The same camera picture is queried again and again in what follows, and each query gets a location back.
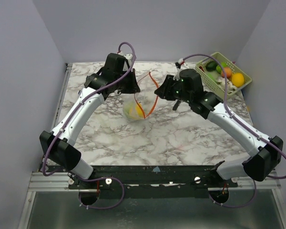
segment transparent bag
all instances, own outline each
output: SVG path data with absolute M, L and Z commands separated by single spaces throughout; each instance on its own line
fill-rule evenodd
M 158 96 L 154 91 L 159 87 L 156 81 L 159 74 L 159 72 L 148 71 L 138 76 L 137 82 L 141 91 L 130 94 L 123 103 L 123 113 L 127 118 L 143 120 L 155 110 Z

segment lemon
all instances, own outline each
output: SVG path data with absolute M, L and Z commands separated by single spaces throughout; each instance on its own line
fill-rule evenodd
M 245 78 L 244 78 L 243 74 L 241 74 L 241 73 L 234 73 L 232 75 L 231 81 L 235 87 L 241 87 L 245 83 Z
M 135 111 L 138 114 L 139 118 L 144 118 L 142 107 L 139 104 L 136 104 Z M 129 109 L 129 114 L 133 114 L 133 107 Z

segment basket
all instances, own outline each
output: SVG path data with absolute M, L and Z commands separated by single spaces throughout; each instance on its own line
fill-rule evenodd
M 214 52 L 212 55 L 212 57 L 214 57 L 215 59 L 217 59 L 219 62 L 225 62 L 227 64 L 227 66 L 229 68 L 231 68 L 233 73 L 241 73 L 244 76 L 245 79 L 245 83 L 243 86 L 239 87 L 237 90 L 232 91 L 232 92 L 228 92 L 227 93 L 227 97 L 232 97 L 235 93 L 237 93 L 238 91 L 242 90 L 244 87 L 246 87 L 249 83 L 252 82 L 252 79 L 246 74 L 244 73 L 241 69 L 239 69 L 235 64 L 233 64 L 231 61 L 229 61 L 224 55 L 222 55 L 220 52 Z M 203 70 L 207 73 L 210 73 L 212 76 L 214 76 L 214 79 L 218 77 L 218 73 L 217 71 L 213 71 L 213 72 L 208 72 L 205 69 L 206 64 L 208 64 L 210 61 L 212 61 L 212 59 L 210 58 L 206 58 L 202 61 L 199 61 L 196 66 L 195 66 L 195 70 L 201 75 L 202 81 L 204 82 L 204 84 L 211 90 L 213 91 L 216 95 L 218 95 L 220 98 L 224 99 L 225 96 L 225 91 L 224 89 L 217 84 L 217 82 L 215 82 L 213 79 L 211 79 L 206 73 L 204 73 L 199 67 L 201 66 L 203 68 Z

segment gray wall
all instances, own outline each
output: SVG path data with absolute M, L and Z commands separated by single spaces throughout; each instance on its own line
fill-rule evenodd
M 103 61 L 129 41 L 141 61 L 222 51 L 235 60 L 269 0 L 33 0 L 68 62 Z
M 286 0 L 270 2 L 237 63 L 253 78 L 245 100 L 254 125 L 280 136 L 286 153 Z M 284 159 L 278 174 L 286 174 Z M 286 203 L 286 180 L 281 183 Z
M 31 0 L 0 0 L 0 229 L 17 228 L 64 61 Z

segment plastic basket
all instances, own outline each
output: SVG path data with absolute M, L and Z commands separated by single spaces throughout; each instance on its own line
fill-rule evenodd
M 239 87 L 237 90 L 232 91 L 232 92 L 228 92 L 227 96 L 228 98 L 233 96 L 235 93 L 237 93 L 238 91 L 242 90 L 244 87 L 246 87 L 249 83 L 252 82 L 252 79 L 246 74 L 244 73 L 241 69 L 239 69 L 235 64 L 233 64 L 231 61 L 229 61 L 224 55 L 222 55 L 220 52 L 214 52 L 212 55 L 212 57 L 214 57 L 215 59 L 217 59 L 219 62 L 225 62 L 227 64 L 227 66 L 229 68 L 231 68 L 233 73 L 241 73 L 243 74 L 244 78 L 245 78 L 245 83 L 243 86 Z M 195 66 L 195 70 L 201 75 L 202 81 L 204 82 L 204 84 L 211 90 L 213 91 L 216 95 L 218 95 L 219 97 L 221 97 L 222 99 L 224 98 L 225 95 L 225 91 L 224 89 L 218 85 L 213 79 L 211 79 L 206 73 L 211 74 L 214 78 L 218 77 L 218 73 L 217 71 L 213 71 L 213 72 L 208 72 L 205 69 L 205 66 L 212 61 L 212 59 L 210 58 L 206 58 L 202 61 L 199 61 L 196 66 Z

